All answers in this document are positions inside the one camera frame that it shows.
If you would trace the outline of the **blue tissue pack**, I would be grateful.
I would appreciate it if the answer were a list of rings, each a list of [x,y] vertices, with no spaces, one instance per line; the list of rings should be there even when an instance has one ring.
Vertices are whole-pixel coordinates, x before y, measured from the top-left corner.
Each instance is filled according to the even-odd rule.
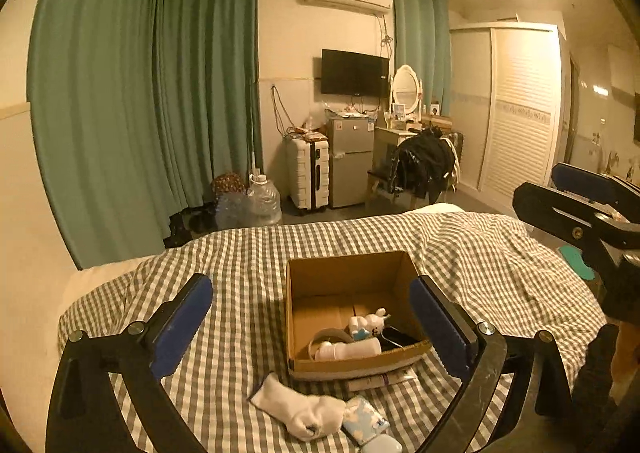
[[[390,428],[390,422],[361,395],[349,399],[345,405],[342,428],[360,447]]]

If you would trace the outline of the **light blue earbud case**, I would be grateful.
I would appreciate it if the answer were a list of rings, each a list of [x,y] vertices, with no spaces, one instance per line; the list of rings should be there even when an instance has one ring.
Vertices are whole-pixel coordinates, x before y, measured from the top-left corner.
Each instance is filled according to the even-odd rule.
[[[360,453],[401,453],[402,445],[387,433],[381,433],[363,444]]]

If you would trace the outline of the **white louvred wardrobe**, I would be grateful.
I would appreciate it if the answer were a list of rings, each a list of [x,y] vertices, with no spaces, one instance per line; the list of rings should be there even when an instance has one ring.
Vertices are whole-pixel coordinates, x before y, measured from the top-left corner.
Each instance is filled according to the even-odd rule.
[[[498,213],[524,182],[550,182],[566,146],[568,53],[554,24],[469,23],[450,32],[448,115],[463,137],[462,191]]]

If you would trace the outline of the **black wall television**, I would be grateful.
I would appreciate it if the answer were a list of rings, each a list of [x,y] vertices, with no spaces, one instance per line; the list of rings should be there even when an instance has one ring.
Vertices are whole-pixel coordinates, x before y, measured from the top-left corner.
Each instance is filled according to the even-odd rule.
[[[320,91],[325,95],[382,98],[388,94],[389,58],[323,49]]]

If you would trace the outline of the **wooden vanity desk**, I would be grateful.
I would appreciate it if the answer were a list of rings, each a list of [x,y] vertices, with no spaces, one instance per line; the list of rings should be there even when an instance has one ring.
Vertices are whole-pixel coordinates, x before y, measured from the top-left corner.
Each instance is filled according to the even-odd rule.
[[[382,173],[390,166],[395,149],[401,142],[415,136],[420,128],[423,128],[422,124],[412,124],[407,129],[406,123],[388,120],[385,113],[378,114],[374,124],[372,172]]]

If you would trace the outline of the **cardboard box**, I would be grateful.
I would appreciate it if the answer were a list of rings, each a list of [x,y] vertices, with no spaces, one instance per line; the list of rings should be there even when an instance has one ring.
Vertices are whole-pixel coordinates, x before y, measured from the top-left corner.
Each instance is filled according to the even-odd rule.
[[[296,381],[344,381],[384,374],[421,359],[432,345],[409,303],[409,286],[419,272],[405,251],[291,259],[286,266],[286,366]],[[382,351],[371,358],[316,361],[322,341],[345,343],[354,315],[385,308],[393,326],[416,345]]]

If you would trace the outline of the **black item in box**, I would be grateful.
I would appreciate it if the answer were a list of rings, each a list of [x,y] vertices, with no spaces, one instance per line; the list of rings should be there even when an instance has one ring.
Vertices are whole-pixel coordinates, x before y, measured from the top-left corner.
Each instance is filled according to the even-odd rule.
[[[419,343],[418,339],[404,332],[400,332],[399,329],[393,326],[385,326],[376,338],[380,342],[382,351],[406,348]]]

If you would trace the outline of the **narrow green curtain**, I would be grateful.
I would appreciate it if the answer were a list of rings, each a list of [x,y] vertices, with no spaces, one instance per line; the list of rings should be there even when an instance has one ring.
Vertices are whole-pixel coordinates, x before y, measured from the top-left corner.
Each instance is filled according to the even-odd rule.
[[[451,42],[448,0],[393,0],[395,66],[408,64],[422,80],[424,103],[449,113]]]

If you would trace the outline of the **white bottle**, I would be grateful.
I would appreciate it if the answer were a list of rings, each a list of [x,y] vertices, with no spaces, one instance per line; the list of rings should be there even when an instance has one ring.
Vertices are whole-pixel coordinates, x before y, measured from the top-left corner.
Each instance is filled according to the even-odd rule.
[[[377,338],[367,338],[352,343],[322,341],[314,353],[316,361],[346,361],[381,355],[382,347]]]

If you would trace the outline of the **white sock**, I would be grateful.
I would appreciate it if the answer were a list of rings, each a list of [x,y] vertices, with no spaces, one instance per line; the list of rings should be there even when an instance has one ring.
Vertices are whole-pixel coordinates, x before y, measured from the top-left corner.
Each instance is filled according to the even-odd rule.
[[[337,433],[343,424],[346,402],[330,395],[303,395],[283,385],[270,372],[248,399],[277,421],[290,435],[310,442]]]

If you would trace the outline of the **silver mini fridge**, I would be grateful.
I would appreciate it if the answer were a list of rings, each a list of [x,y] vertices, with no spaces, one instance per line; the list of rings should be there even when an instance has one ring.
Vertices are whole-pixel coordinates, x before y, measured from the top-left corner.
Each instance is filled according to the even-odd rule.
[[[372,166],[374,121],[369,117],[328,117],[330,206],[341,208],[366,200]]]

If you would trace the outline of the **teal slipper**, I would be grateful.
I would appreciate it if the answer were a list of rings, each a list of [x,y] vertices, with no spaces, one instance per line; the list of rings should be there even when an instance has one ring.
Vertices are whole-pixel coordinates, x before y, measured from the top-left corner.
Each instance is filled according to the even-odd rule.
[[[589,265],[586,265],[582,259],[582,252],[578,248],[562,245],[558,248],[558,253],[582,280],[591,282],[596,278],[596,273]]]

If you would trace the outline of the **checkered bed duvet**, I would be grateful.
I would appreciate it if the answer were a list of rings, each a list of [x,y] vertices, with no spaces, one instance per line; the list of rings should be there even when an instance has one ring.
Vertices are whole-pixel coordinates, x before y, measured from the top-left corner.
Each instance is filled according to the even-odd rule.
[[[58,337],[78,329],[108,336],[149,319],[195,273],[212,279],[215,297],[164,387],[209,452],[352,451],[344,433],[307,443],[293,438],[250,403],[250,394],[274,373],[300,392],[347,398],[344,381],[297,381],[291,364],[310,364],[317,333],[378,309],[390,326],[419,337],[408,287],[420,275],[504,335],[550,332],[568,377],[577,375],[605,322],[589,287],[520,221],[413,210],[202,237],[77,299],[61,315]]]

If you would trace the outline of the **white cream tube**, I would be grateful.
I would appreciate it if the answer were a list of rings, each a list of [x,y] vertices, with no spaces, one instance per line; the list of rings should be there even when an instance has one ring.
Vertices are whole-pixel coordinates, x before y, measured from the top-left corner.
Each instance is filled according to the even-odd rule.
[[[417,378],[414,369],[408,367],[408,369],[396,369],[393,372],[352,379],[347,383],[347,387],[350,392],[360,392],[415,381]]]

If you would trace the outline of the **large green curtain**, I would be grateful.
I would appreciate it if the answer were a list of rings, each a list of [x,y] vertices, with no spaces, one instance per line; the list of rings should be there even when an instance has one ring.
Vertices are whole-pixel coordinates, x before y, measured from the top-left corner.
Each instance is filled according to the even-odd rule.
[[[79,268],[159,253],[169,219],[262,161],[258,0],[38,0],[27,98]]]

